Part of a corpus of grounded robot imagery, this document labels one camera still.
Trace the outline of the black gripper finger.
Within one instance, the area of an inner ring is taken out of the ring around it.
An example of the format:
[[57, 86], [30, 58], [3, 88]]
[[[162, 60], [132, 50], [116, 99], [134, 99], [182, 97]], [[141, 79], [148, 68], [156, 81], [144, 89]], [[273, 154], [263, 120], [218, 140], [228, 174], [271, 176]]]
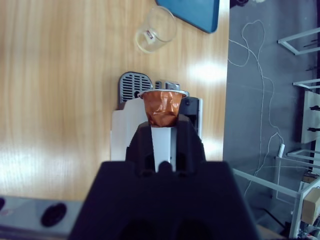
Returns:
[[178, 173], [195, 173], [206, 162], [204, 145], [190, 119], [179, 114], [176, 122], [176, 163]]
[[134, 164], [139, 177], [150, 177], [156, 172], [152, 129], [147, 121], [138, 125], [126, 148], [125, 162]]

